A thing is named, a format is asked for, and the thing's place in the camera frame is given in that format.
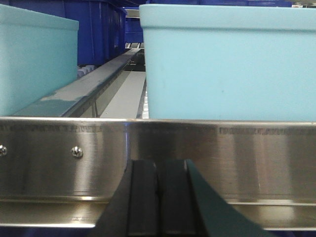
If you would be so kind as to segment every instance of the storage bin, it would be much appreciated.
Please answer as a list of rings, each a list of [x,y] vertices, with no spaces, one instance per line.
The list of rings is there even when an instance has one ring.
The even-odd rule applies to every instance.
[[[77,79],[77,21],[0,4],[0,116]]]
[[[143,29],[140,26],[139,18],[127,18],[125,26],[125,42],[126,43],[142,43],[144,42]]]
[[[140,15],[150,118],[316,120],[315,10],[146,4]]]
[[[79,21],[78,65],[102,65],[125,51],[126,11],[107,0],[0,0]]]
[[[290,1],[279,1],[279,0],[148,0],[147,3],[227,5],[227,6],[282,6],[282,7],[292,6],[292,2]]]
[[[292,7],[292,2],[290,1],[259,1],[259,0],[249,0],[248,6],[279,6],[279,7]]]

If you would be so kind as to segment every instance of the stainless steel rail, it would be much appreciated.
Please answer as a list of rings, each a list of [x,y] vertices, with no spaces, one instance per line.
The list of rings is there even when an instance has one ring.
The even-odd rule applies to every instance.
[[[262,227],[316,230],[315,141],[313,122],[0,118],[0,225],[92,227],[128,159],[191,159]]]

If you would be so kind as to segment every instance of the metal guide rail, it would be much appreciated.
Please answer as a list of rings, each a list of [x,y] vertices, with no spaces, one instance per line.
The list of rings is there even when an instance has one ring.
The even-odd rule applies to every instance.
[[[2,117],[0,225],[92,228],[128,160],[190,159],[264,229],[316,230],[315,140],[313,122]]]
[[[140,49],[129,49],[96,70],[30,104],[14,116],[98,118],[127,77]]]

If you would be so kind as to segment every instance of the light blue plastic bin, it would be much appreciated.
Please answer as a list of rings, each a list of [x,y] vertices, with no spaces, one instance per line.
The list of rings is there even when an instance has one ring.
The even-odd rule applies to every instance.
[[[0,116],[77,78],[77,21],[0,4]]]
[[[316,121],[316,10],[147,4],[150,118]]]

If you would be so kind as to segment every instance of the bolt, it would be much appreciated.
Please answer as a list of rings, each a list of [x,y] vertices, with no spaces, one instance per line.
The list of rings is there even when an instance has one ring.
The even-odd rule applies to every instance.
[[[0,157],[6,155],[6,147],[4,145],[0,145]]]
[[[71,154],[72,154],[73,157],[75,157],[75,158],[81,158],[81,157],[83,157],[83,151],[82,151],[82,149],[81,149],[80,147],[77,147],[77,146],[75,146],[75,147],[73,147],[73,148],[71,149]]]

